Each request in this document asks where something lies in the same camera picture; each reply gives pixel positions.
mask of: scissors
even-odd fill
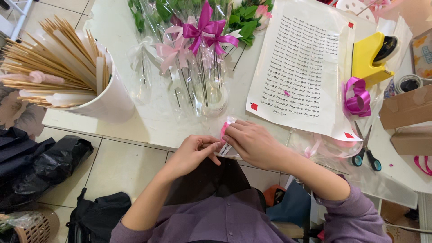
[[[372,169],[374,171],[381,171],[381,162],[375,159],[374,156],[372,155],[372,152],[368,149],[369,135],[371,134],[372,125],[369,127],[369,131],[368,134],[366,135],[366,138],[363,138],[362,132],[360,131],[357,122],[354,121],[354,123],[356,124],[356,129],[357,129],[357,133],[359,134],[359,137],[363,139],[363,147],[362,150],[360,150],[360,152],[357,155],[351,157],[351,162],[353,163],[354,166],[357,167],[361,166],[363,164],[363,157],[366,152],[369,162],[371,163]]]

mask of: person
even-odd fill
[[[293,175],[327,208],[324,241],[390,243],[374,204],[344,178],[297,154],[250,121],[223,136],[241,158]],[[217,157],[221,140],[191,135],[168,159],[111,233],[111,243],[284,242],[236,160]]]

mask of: purple shirt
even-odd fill
[[[383,220],[360,189],[351,186],[349,198],[327,201],[325,242],[391,243],[382,230]],[[121,222],[113,229],[110,243],[172,243],[196,240],[223,242],[294,243],[272,225],[262,211],[258,193],[248,189],[226,198],[211,196],[200,202],[164,206],[154,227],[135,231]]]

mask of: woven basket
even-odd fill
[[[49,208],[40,208],[37,211],[42,214],[42,217],[35,220],[30,228],[15,227],[20,243],[49,243],[57,235],[60,225],[57,214]],[[0,214],[0,219],[7,219],[8,217]]]

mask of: blue fabric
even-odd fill
[[[271,221],[290,222],[303,226],[311,214],[311,196],[301,185],[293,181],[285,192],[282,202],[267,208]]]

